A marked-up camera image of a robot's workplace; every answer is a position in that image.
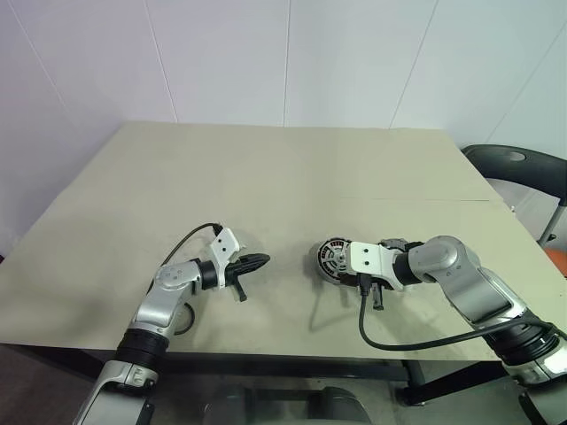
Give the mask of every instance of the white wall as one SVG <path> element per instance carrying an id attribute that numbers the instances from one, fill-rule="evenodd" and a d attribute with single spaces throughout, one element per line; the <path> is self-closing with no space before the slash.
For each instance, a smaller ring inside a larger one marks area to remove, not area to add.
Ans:
<path id="1" fill-rule="evenodd" d="M 124 120 L 446 128 L 567 158 L 566 20 L 564 0 L 0 0 L 0 252 Z"/>

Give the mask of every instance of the chair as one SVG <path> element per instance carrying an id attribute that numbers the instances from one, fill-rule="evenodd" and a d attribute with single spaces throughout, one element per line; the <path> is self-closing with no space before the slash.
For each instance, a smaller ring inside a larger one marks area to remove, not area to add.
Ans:
<path id="1" fill-rule="evenodd" d="M 567 160 L 499 144 L 473 144 L 462 153 L 485 178 L 523 184 L 559 198 L 559 204 L 538 240 L 543 246 L 567 208 Z"/>

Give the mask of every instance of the black chair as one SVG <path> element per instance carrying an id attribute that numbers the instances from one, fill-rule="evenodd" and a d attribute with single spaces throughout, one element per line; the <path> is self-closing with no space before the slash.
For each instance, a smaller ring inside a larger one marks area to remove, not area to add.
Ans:
<path id="1" fill-rule="evenodd" d="M 567 208 L 567 160 L 499 144 L 473 144 L 462 153 L 485 178 L 523 184 L 559 198 L 559 204 L 538 240 L 543 246 Z"/>

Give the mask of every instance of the table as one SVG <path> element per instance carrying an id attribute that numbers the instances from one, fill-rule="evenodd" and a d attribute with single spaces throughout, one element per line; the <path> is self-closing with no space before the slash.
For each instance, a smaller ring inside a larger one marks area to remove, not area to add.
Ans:
<path id="1" fill-rule="evenodd" d="M 495 359 L 482 340 L 420 352 L 367 346 L 356 291 L 315 273 L 310 250 L 330 236 L 457 236 L 534 312 L 567 325 L 563 277 L 442 131 L 132 122 L 0 267 L 0 341 L 113 350 L 161 260 L 211 220 L 272 259 L 241 279 L 245 303 L 232 290 L 199 296 L 196 324 L 171 352 Z M 384 305 L 367 317 L 375 340 L 468 330 L 436 285 L 387 292 Z"/>

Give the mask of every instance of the orange object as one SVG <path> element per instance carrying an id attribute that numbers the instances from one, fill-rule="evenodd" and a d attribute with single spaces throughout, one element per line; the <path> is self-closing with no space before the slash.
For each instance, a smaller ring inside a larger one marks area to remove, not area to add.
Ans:
<path id="1" fill-rule="evenodd" d="M 546 248 L 545 252 L 559 271 L 563 273 L 563 276 L 567 277 L 567 252 L 549 248 Z"/>

